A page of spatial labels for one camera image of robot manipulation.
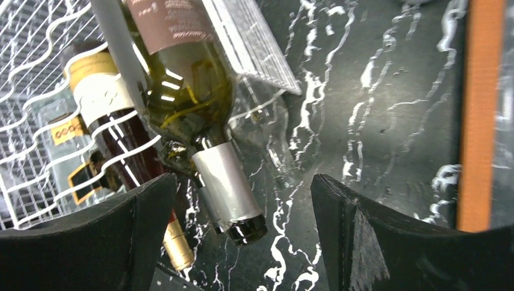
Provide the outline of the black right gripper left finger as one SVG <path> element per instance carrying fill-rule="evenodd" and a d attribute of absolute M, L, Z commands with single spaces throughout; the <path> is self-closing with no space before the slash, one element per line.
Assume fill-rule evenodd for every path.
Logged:
<path fill-rule="evenodd" d="M 163 174 L 28 230 L 1 232 L 2 290 L 148 290 L 176 196 Z"/>

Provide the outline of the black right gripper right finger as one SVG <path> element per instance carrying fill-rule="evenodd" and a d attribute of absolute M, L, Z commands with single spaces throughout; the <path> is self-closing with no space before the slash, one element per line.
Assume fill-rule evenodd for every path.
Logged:
<path fill-rule="evenodd" d="M 428 224 L 325 174 L 310 189 L 330 290 L 513 289 L 512 226 Z"/>

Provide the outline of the clear bottom glass bottle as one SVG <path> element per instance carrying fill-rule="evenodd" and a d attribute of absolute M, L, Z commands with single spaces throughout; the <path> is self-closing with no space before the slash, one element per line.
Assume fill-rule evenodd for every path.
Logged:
<path fill-rule="evenodd" d="M 35 114 L 36 124 L 38 127 L 44 127 L 48 124 L 60 121 L 71 115 L 77 108 L 73 95 L 70 91 L 64 90 L 43 101 L 32 104 L 33 113 Z M 89 144 L 92 139 L 90 135 L 82 128 L 79 116 L 69 122 L 60 125 L 57 128 L 50 129 L 41 134 L 42 143 L 49 160 L 61 158 L 65 155 L 75 153 Z M 52 167 L 50 173 L 56 184 L 56 193 L 60 193 L 70 188 L 68 176 L 72 174 L 79 166 L 88 161 L 91 154 L 97 150 L 97 146 L 93 146 L 86 153 L 70 158 Z M 117 194 L 124 192 L 124 188 L 117 191 L 110 189 L 96 189 L 93 194 L 85 201 L 77 205 L 73 199 L 73 195 L 67 195 L 59 200 L 64 210 L 74 212 L 86 207 L 90 207 Z"/>

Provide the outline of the green wine bottle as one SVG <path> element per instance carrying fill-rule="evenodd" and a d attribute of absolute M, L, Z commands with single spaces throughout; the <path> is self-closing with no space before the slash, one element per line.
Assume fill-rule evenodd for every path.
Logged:
<path fill-rule="evenodd" d="M 226 127 L 234 85 L 200 1 L 121 1 L 149 69 L 150 125 L 185 145 L 217 207 L 224 233 L 246 246 L 267 233 Z"/>

